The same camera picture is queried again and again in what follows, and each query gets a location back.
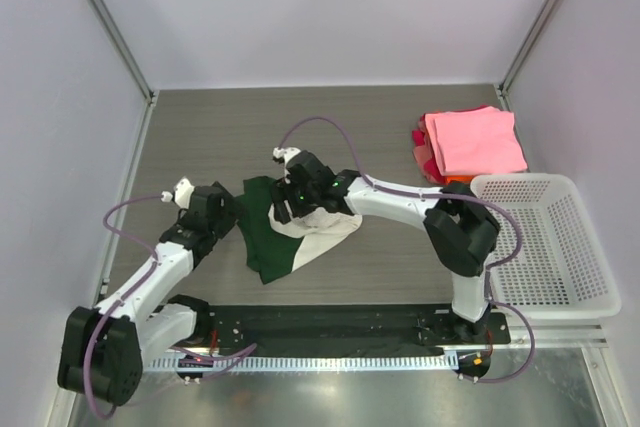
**green and white cloth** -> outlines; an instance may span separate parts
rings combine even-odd
[[[260,274],[263,284],[308,264],[362,224],[362,216],[330,214],[323,208],[281,224],[273,218],[273,182],[271,177],[245,180],[244,194],[236,197],[245,209],[238,227],[247,247],[247,266]]]

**laundry basket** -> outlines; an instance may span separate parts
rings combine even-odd
[[[523,233],[520,254],[491,274],[496,300],[531,319],[577,320],[615,315],[620,295],[575,184],[562,175],[481,175],[480,198],[509,211]],[[499,214],[496,256],[515,246],[515,232]]]

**white backdrop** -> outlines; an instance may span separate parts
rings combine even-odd
[[[543,0],[105,0],[155,88],[498,82]]]
[[[0,0],[3,425],[46,425],[144,112],[86,0]]]
[[[639,35],[640,0],[564,0],[511,92],[531,166],[575,180],[617,278],[622,311],[604,327],[629,407],[640,405]]]

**folded cloth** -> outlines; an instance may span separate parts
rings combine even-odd
[[[425,124],[436,164],[445,177],[527,169],[511,112],[486,106],[466,112],[427,114]]]
[[[329,214],[324,209],[316,209],[283,225],[273,218],[269,188],[275,181],[271,177],[245,180],[244,195],[236,197],[245,209],[238,227],[247,248],[247,266],[260,273],[263,284],[311,262],[362,224],[361,216]]]

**pink cloth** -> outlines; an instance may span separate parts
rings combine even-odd
[[[527,169],[511,112],[486,106],[425,115],[438,170],[443,176],[506,174]]]

